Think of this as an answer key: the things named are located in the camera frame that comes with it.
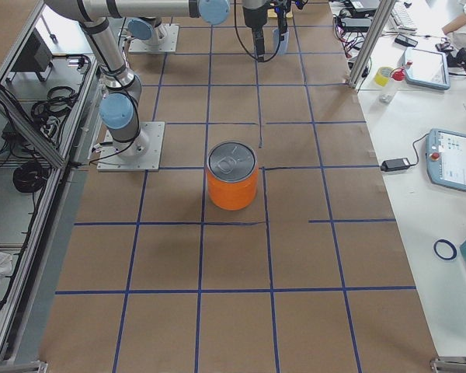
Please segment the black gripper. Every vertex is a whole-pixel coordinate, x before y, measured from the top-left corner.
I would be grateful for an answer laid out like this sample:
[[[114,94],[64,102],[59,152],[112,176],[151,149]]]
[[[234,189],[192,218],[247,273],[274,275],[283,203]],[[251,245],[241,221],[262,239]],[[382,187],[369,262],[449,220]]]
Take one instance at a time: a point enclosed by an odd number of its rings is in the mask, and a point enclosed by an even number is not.
[[[252,29],[254,55],[257,61],[265,57],[263,26],[267,23],[269,2],[267,0],[243,0],[242,11],[245,25]]]
[[[277,27],[279,41],[285,40],[287,34],[287,12],[291,11],[292,5],[302,10],[307,4],[304,0],[276,0],[273,2],[273,10],[277,12]]]

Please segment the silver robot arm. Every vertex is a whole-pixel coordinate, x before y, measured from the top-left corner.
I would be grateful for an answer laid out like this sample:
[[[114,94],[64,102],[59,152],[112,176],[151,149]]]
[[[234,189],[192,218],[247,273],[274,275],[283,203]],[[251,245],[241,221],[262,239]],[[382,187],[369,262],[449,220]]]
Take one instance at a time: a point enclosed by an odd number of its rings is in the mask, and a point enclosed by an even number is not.
[[[223,23],[230,14],[229,1],[47,1],[59,16],[78,22],[105,79],[109,94],[99,114],[108,129],[114,153],[128,159],[139,156],[148,143],[138,117],[141,81],[127,66],[109,19],[190,17],[211,25]]]
[[[252,30],[254,43],[263,41],[263,26],[268,19],[276,19],[277,28],[273,31],[273,42],[276,47],[288,42],[287,20],[293,17],[291,6],[295,4],[302,10],[306,1],[262,1],[260,8],[242,6],[245,25]],[[176,47],[179,26],[164,24],[160,17],[132,18],[128,21],[127,32],[132,40],[139,40],[141,45],[152,53],[170,51]]]

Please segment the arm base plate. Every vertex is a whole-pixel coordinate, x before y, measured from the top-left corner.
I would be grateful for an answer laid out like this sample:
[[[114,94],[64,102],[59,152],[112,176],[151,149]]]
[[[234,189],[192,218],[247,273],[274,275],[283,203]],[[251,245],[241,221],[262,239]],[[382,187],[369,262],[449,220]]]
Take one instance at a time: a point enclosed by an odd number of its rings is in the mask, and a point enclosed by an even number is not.
[[[139,136],[124,152],[126,145],[114,142],[110,132],[106,130],[104,141],[111,141],[113,144],[102,148],[102,160],[98,161],[96,166],[99,172],[159,170],[165,123],[140,122],[140,127]]]
[[[179,25],[161,23],[152,26],[132,19],[128,26],[130,33],[130,54],[175,53],[179,35]]]

